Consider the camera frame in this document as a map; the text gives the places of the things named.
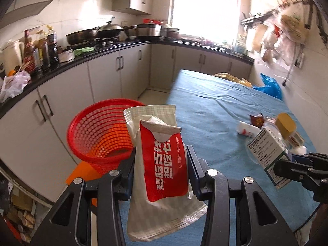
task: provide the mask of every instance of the white box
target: white box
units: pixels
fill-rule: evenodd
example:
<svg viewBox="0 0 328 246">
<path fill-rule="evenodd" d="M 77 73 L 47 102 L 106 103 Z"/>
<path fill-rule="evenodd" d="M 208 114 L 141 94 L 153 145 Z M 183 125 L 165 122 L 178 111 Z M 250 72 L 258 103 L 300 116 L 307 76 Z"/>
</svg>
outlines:
<svg viewBox="0 0 328 246">
<path fill-rule="evenodd" d="M 278 160 L 288 160 L 288 150 L 269 127 L 265 127 L 249 144 L 248 149 L 259 161 L 277 190 L 291 182 L 290 179 L 277 176 L 273 167 Z"/>
</svg>

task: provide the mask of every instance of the blue plastic bag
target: blue plastic bag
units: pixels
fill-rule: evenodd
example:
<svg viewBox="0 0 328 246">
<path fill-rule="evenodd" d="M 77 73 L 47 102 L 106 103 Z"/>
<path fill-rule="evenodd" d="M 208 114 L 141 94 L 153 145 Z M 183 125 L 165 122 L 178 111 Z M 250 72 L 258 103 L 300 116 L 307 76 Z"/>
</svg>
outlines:
<svg viewBox="0 0 328 246">
<path fill-rule="evenodd" d="M 253 86 L 253 89 L 259 90 L 260 92 L 264 92 L 266 94 L 269 94 L 270 96 L 282 100 L 282 92 L 278 82 L 274 78 L 270 78 L 269 76 L 266 76 L 262 73 L 261 73 L 261 78 L 265 86 L 263 87 Z"/>
</svg>

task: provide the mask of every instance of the red plastic basket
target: red plastic basket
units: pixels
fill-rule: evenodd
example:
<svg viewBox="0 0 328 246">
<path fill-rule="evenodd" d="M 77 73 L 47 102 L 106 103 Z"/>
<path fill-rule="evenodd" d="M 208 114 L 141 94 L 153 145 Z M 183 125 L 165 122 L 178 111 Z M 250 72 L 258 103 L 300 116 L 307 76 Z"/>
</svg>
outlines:
<svg viewBox="0 0 328 246">
<path fill-rule="evenodd" d="M 116 169 L 133 149 L 123 110 L 143 105 L 129 99 L 111 99 L 85 108 L 67 130 L 68 145 L 100 174 Z"/>
</svg>

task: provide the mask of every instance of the window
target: window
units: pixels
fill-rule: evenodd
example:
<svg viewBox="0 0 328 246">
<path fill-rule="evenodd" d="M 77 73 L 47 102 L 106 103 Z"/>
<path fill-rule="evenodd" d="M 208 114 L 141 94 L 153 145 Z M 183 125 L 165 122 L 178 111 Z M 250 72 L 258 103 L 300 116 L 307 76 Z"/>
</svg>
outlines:
<svg viewBox="0 0 328 246">
<path fill-rule="evenodd" d="M 181 34 L 231 44 L 237 37 L 238 0 L 174 0 L 172 26 Z"/>
</svg>

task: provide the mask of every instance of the blue tablecloth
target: blue tablecloth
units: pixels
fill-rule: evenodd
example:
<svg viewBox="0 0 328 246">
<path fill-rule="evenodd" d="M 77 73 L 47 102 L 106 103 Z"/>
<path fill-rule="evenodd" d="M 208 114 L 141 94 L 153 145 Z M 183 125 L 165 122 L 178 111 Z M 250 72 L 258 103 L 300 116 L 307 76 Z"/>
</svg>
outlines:
<svg viewBox="0 0 328 246">
<path fill-rule="evenodd" d="M 239 121 L 249 122 L 249 114 L 263 113 L 276 116 L 288 113 L 297 125 L 297 131 L 305 139 L 308 151 L 315 148 L 296 117 L 280 100 L 257 90 L 224 79 L 181 70 L 170 93 L 167 104 L 177 107 L 178 126 L 182 127 L 182 138 L 192 145 L 197 156 L 227 178 L 240 179 L 251 176 L 272 200 L 291 230 L 299 228 L 319 205 L 312 199 L 313 193 L 300 183 L 291 182 L 276 190 L 262 167 L 248 156 L 246 137 L 236 133 Z M 235 204 L 231 199 L 230 245 L 236 244 Z M 126 234 L 128 202 L 122 206 L 122 224 Z M 205 216 L 194 224 L 171 235 L 148 243 L 149 245 L 200 245 Z M 132 243 L 126 236 L 127 245 Z"/>
</svg>

